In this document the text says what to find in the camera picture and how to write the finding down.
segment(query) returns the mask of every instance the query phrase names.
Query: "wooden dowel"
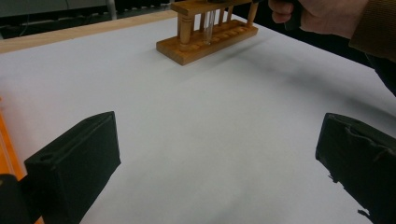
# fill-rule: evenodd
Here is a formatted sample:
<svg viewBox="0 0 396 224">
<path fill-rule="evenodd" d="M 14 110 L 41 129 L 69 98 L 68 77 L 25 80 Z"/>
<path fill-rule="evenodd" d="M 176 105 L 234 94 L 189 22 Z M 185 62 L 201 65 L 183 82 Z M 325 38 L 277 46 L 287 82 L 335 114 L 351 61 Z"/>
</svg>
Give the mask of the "wooden dowel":
<svg viewBox="0 0 396 224">
<path fill-rule="evenodd" d="M 250 5 L 250 11 L 248 12 L 248 16 L 247 16 L 247 27 L 253 26 L 253 21 L 254 21 L 254 18 L 256 17 L 256 12 L 257 12 L 258 6 L 259 6 L 259 3 L 252 3 Z"/>
<path fill-rule="evenodd" d="M 224 10 L 225 10 L 225 7 L 223 7 L 223 8 L 220 9 L 219 22 L 218 22 L 218 25 L 219 25 L 219 26 L 221 26 L 221 25 L 222 25 L 222 22 L 223 22 Z"/>
<path fill-rule="evenodd" d="M 201 19 L 199 21 L 199 32 L 203 32 L 205 29 L 205 17 L 206 13 L 201 13 Z"/>
<path fill-rule="evenodd" d="M 228 7 L 228 12 L 227 12 L 227 22 L 231 21 L 231 16 L 233 15 L 233 6 Z"/>
<path fill-rule="evenodd" d="M 191 34 L 194 33 L 194 27 L 195 27 L 195 16 L 192 16 L 192 18 L 191 18 Z"/>
<path fill-rule="evenodd" d="M 177 39 L 180 39 L 180 25 L 181 25 L 181 18 L 183 17 L 182 14 L 177 13 Z"/>
</svg>

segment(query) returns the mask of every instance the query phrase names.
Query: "test tube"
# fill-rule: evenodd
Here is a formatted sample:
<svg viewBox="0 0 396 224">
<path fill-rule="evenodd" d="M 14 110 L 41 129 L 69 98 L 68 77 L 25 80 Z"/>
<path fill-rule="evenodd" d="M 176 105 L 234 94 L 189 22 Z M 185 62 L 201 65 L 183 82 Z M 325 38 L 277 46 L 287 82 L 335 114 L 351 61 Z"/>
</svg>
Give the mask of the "test tube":
<svg viewBox="0 0 396 224">
<path fill-rule="evenodd" d="M 213 25 L 215 23 L 216 10 L 207 11 L 204 29 L 204 42 L 210 45 L 212 41 Z"/>
</svg>

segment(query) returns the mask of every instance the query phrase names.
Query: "black object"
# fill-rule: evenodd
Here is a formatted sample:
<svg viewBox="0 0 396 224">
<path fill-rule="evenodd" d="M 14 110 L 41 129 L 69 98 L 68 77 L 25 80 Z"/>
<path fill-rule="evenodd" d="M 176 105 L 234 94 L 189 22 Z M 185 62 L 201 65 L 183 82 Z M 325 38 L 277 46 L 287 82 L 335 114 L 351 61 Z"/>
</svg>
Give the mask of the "black object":
<svg viewBox="0 0 396 224">
<path fill-rule="evenodd" d="M 290 20 L 285 22 L 285 30 L 296 30 L 301 26 L 301 12 L 303 10 L 303 6 L 298 0 L 287 0 L 287 2 L 293 3 L 294 9 L 291 13 Z"/>
<path fill-rule="evenodd" d="M 40 215 L 46 224 L 79 223 L 119 165 L 114 112 L 84 119 L 25 161 L 28 175 L 21 190 L 13 187 L 17 193 L 10 194 L 15 199 L 22 195 L 25 206 L 19 203 L 13 213 L 22 216 L 20 210 L 27 210 L 30 223 Z M 9 191 L 3 185 L 0 195 Z M 0 217 L 5 213 L 7 204 L 2 204 Z M 1 223 L 26 222 L 8 218 Z"/>
<path fill-rule="evenodd" d="M 373 223 L 396 223 L 396 139 L 356 119 L 326 114 L 316 158 Z"/>
<path fill-rule="evenodd" d="M 246 19 L 248 17 L 249 10 L 250 4 L 239 5 L 233 7 L 233 14 Z M 268 7 L 267 2 L 262 2 L 262 4 L 257 8 L 254 22 L 283 35 L 303 41 L 309 45 L 327 50 L 357 63 L 371 66 L 364 53 L 348 46 L 348 39 L 336 35 L 318 35 L 315 33 L 305 32 L 301 29 L 286 31 L 284 24 L 274 23 L 272 13 L 273 11 Z"/>
<path fill-rule="evenodd" d="M 0 223 L 32 223 L 21 193 L 21 186 L 14 175 L 0 175 Z"/>
</svg>

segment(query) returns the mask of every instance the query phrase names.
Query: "table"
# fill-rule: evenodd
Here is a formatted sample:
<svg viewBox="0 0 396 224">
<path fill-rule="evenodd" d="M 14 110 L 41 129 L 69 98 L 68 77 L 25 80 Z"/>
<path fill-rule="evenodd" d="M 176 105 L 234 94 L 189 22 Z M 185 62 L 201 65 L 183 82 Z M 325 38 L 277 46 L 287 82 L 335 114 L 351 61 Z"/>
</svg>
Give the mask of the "table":
<svg viewBox="0 0 396 224">
<path fill-rule="evenodd" d="M 370 223 L 315 147 L 326 112 L 396 136 L 375 72 L 264 27 L 180 66 L 155 49 L 174 16 L 27 49 L 14 40 L 0 54 L 0 108 L 21 160 L 112 110 L 122 164 L 81 223 Z"/>
</svg>

